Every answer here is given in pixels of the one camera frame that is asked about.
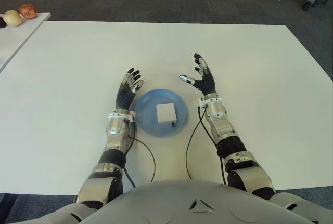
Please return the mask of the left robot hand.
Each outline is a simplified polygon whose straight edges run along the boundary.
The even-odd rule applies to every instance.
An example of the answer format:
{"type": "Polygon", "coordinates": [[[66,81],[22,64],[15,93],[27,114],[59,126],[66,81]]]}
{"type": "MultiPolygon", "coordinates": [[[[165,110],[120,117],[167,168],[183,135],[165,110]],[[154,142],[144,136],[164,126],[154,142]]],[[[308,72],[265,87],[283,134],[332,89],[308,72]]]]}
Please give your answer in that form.
{"type": "Polygon", "coordinates": [[[136,94],[142,88],[140,70],[130,68],[124,75],[116,97],[116,110],[129,110],[136,94]]]}

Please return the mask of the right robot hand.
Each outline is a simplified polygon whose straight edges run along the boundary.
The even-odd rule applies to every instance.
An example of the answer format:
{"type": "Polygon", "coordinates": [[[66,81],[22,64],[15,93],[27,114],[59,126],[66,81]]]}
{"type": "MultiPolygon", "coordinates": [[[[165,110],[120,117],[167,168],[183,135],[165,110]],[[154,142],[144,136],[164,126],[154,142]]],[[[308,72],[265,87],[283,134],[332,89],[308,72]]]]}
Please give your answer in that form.
{"type": "Polygon", "coordinates": [[[198,65],[198,67],[194,67],[194,69],[200,74],[201,79],[196,80],[184,74],[181,74],[179,78],[201,91],[204,96],[216,94],[215,81],[206,61],[200,54],[194,53],[194,62],[198,65]]]}

